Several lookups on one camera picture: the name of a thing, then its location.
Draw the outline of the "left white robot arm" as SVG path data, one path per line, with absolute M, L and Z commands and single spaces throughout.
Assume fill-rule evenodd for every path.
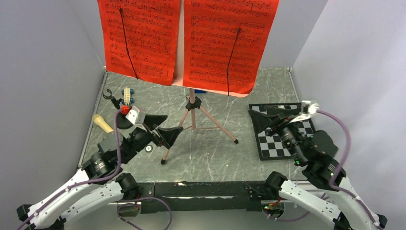
M 115 114 L 110 127 L 101 115 L 92 120 L 106 132 L 94 153 L 82 167 L 59 189 L 36 204 L 17 208 L 20 229 L 61 230 L 74 221 L 110 202 L 134 200 L 138 185 L 122 165 L 131 161 L 140 151 L 153 143 L 158 147 L 172 147 L 181 127 L 161 128 L 166 115 L 148 115 L 130 110 Z

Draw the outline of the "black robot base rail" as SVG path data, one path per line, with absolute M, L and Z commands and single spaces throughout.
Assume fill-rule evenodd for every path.
M 261 212 L 281 204 L 276 191 L 263 181 L 138 183 L 136 193 L 120 203 L 140 205 L 142 214 L 162 211 L 245 210 Z

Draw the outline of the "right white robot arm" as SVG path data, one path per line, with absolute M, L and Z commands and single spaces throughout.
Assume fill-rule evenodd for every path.
M 253 200 L 289 200 L 324 220 L 333 230 L 382 230 L 387 217 L 374 213 L 357 194 L 343 169 L 350 151 L 348 128 L 339 121 L 346 135 L 344 154 L 335 160 L 338 147 L 326 131 L 318 130 L 312 136 L 299 131 L 298 123 L 308 120 L 322 110 L 317 103 L 302 101 L 296 109 L 269 106 L 265 113 L 249 110 L 256 133 L 277 135 L 288 149 L 296 166 L 303 167 L 308 182 L 323 192 L 316 196 L 296 185 L 279 172 L 272 172 L 263 185 L 245 184 L 244 189 Z

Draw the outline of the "black microphone stand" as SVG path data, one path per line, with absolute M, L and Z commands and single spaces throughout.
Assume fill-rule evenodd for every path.
M 126 118 L 126 115 L 130 111 L 129 106 L 124 104 L 124 101 L 123 101 L 122 98 L 117 100 L 113 96 L 110 89 L 107 89 L 106 91 L 107 91 L 107 94 L 102 93 L 103 98 L 106 99 L 106 100 L 110 100 L 117 110 L 120 110 L 120 109 L 124 110 L 116 118 L 117 127 L 119 129 L 129 129 L 129 128 L 131 128 L 133 126 L 133 124 L 129 120 L 127 120 L 127 118 Z

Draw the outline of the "cream toy microphone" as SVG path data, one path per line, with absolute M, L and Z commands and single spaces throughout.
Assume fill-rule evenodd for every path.
M 94 114 L 92 116 L 92 122 L 94 125 L 101 128 L 106 134 L 114 132 L 114 129 L 99 114 Z

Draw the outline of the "red sheet music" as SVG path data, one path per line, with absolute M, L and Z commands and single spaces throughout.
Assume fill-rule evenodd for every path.
M 183 86 L 249 94 L 277 0 L 186 0 Z
M 99 0 L 107 71 L 171 86 L 179 0 Z

